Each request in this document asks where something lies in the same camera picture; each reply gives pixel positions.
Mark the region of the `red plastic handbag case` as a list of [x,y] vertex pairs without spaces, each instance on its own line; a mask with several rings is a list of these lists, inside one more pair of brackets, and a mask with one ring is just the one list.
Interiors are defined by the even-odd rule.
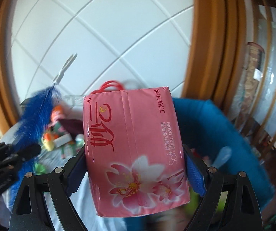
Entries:
[[122,90],[124,90],[124,86],[122,83],[115,80],[109,80],[103,83],[99,89],[92,91],[90,94]]

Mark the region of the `dark maroon cloth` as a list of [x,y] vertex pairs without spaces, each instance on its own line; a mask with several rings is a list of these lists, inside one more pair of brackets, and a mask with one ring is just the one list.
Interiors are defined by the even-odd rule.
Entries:
[[59,119],[61,126],[72,136],[73,139],[77,135],[83,134],[83,121],[79,119]]

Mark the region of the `orange pink plush toy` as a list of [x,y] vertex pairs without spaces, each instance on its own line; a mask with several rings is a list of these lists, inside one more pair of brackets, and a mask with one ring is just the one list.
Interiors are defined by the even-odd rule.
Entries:
[[53,108],[50,116],[50,120],[52,124],[55,124],[58,120],[64,119],[65,114],[63,112],[63,108],[61,105],[57,105]]

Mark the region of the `blue plastic crate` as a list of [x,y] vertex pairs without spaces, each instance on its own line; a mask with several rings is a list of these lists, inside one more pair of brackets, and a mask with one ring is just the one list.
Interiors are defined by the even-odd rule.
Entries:
[[[173,99],[173,104],[183,144],[211,162],[215,162],[223,148],[230,148],[229,159],[217,169],[225,175],[244,171],[262,211],[273,198],[274,188],[249,143],[212,101]],[[128,230],[185,230],[190,220],[184,208],[178,207],[141,218],[127,218],[125,222]]]

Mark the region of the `pink tissue pack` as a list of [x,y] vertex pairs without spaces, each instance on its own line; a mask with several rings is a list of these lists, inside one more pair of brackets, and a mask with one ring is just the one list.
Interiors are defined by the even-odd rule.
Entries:
[[88,95],[83,125],[87,173],[99,216],[149,215],[190,201],[168,87]]

